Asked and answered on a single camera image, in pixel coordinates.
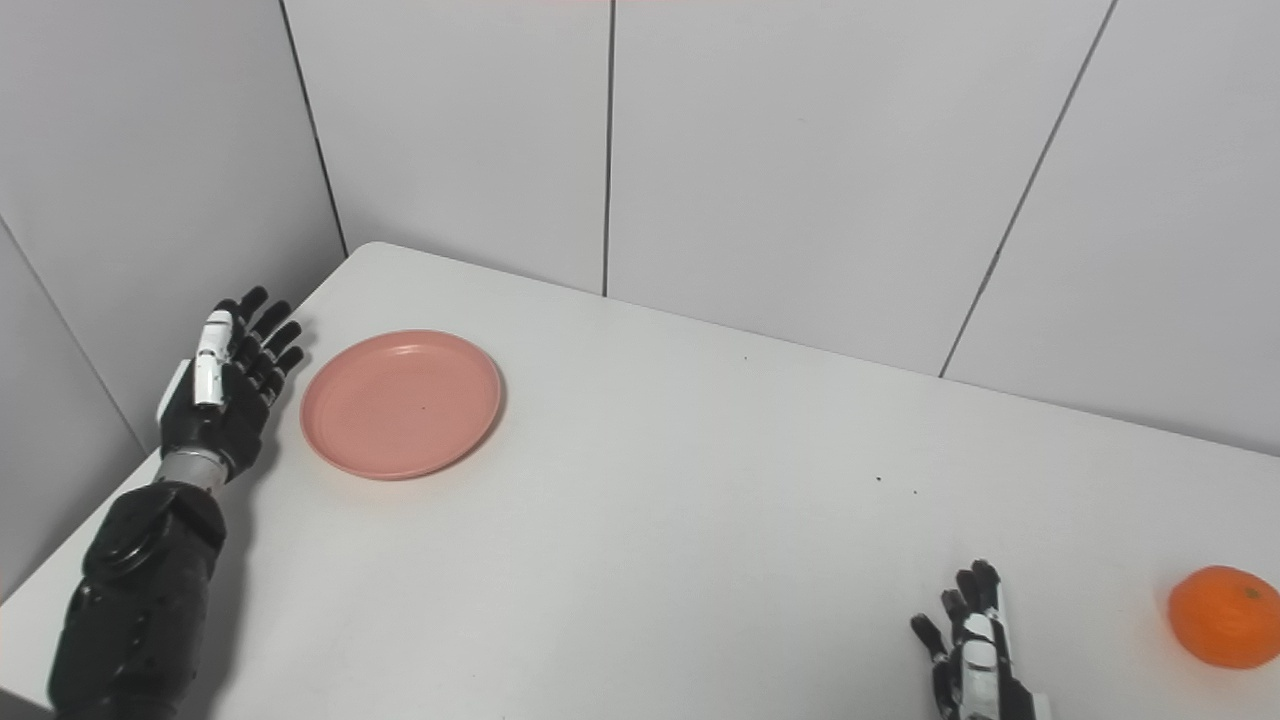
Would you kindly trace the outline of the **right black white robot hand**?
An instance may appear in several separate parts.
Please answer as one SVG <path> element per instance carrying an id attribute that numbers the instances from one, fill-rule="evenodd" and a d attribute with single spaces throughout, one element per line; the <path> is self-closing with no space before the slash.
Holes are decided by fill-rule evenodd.
<path id="1" fill-rule="evenodd" d="M 1002 579 L 978 559 L 957 570 L 955 587 L 940 596 L 950 638 L 928 615 L 910 619 L 931 661 L 931 693 L 941 719 L 1051 719 L 1044 694 L 1016 676 L 1009 639 Z"/>

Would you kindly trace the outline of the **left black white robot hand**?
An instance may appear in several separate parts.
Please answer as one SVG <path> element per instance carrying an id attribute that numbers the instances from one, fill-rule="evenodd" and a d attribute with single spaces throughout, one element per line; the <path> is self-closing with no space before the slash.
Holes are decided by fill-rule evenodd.
<path id="1" fill-rule="evenodd" d="M 221 300 L 195 354 L 180 361 L 157 406 L 163 464 L 200 462 L 197 486 L 224 486 L 251 469 L 293 370 L 305 360 L 302 325 L 262 286 Z"/>

